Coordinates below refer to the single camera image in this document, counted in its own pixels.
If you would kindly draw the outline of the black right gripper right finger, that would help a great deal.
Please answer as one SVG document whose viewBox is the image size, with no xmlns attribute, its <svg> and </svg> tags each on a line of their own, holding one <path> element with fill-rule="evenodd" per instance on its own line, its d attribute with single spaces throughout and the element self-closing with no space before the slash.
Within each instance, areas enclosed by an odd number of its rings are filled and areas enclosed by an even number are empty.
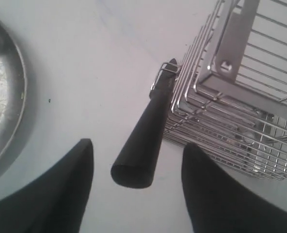
<svg viewBox="0 0 287 233">
<path fill-rule="evenodd" d="M 241 185 L 197 144 L 182 156 L 182 188 L 195 233 L 287 233 L 287 212 Z"/>
</svg>

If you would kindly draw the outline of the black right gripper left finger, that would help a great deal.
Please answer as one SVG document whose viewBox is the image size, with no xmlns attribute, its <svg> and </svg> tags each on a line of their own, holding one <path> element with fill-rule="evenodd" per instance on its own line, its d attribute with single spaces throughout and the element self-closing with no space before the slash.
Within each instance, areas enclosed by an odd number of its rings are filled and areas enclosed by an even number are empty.
<svg viewBox="0 0 287 233">
<path fill-rule="evenodd" d="M 78 233 L 93 175 L 93 143 L 84 138 L 40 177 L 0 200 L 0 233 Z"/>
</svg>

